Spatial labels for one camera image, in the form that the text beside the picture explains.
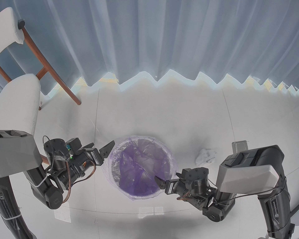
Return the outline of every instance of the trash can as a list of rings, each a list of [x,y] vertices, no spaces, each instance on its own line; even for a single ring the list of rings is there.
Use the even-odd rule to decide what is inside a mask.
[[[154,177],[175,177],[177,163],[170,150],[160,141],[147,136],[128,136],[115,140],[102,170],[107,180],[131,200],[158,196]]]

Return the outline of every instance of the curtain fold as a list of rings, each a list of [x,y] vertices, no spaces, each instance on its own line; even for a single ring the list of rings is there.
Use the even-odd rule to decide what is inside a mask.
[[[201,71],[216,83],[228,73],[299,88],[299,1],[2,0],[6,7],[69,87],[79,77],[92,86],[107,72],[120,84],[141,71],[158,81],[172,69],[191,80]],[[0,66],[11,78],[42,68],[17,43]],[[47,73],[43,94],[55,84]]]

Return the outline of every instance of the floor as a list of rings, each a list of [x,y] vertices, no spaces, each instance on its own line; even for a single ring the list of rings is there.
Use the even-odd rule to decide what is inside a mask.
[[[241,85],[230,76],[216,85],[205,75],[194,82],[166,75],[159,83],[137,75],[122,87],[110,82],[78,87],[80,106],[62,90],[45,100],[34,136],[40,152],[44,154],[43,135],[79,137],[83,145],[95,142],[97,148],[121,136],[147,135],[169,147],[179,170],[194,168],[202,148],[216,150],[217,158],[209,165],[209,179],[215,183],[219,164],[232,154],[232,142],[247,140],[249,148],[278,144],[285,154],[291,209],[299,204],[299,95],[250,79]],[[100,168],[76,184],[58,210],[33,196],[22,173],[10,178],[22,215],[37,238],[253,239],[267,232],[256,196],[237,199],[225,220],[213,223],[175,195],[131,201],[108,183]],[[0,231],[3,238],[13,239],[1,222]]]

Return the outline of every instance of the blue curtain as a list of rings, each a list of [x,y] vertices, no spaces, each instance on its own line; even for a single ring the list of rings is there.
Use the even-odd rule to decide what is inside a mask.
[[[228,73],[241,83],[251,75],[299,88],[299,1],[0,1],[0,10],[8,6],[69,87],[80,76],[92,86],[112,72],[121,84],[172,69],[192,80],[201,71],[218,83]],[[0,65],[11,78],[42,68],[17,43]],[[47,73],[43,94],[55,84]]]

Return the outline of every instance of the trash bin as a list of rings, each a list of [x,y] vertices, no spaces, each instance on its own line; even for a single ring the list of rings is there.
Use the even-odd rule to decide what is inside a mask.
[[[114,187],[136,200],[162,193],[154,177],[174,178],[177,163],[170,150],[157,139],[128,136],[115,140],[115,146],[101,168]]]

